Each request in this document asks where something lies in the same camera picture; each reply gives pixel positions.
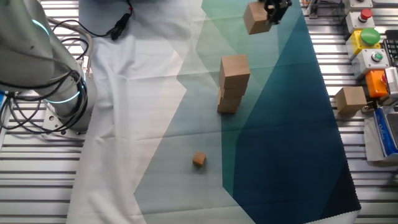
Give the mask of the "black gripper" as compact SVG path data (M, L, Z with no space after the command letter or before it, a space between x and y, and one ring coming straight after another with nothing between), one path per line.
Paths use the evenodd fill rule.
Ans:
M286 13L287 9L292 5L291 0L264 0L264 9L267 12L267 22L270 25L279 24Z

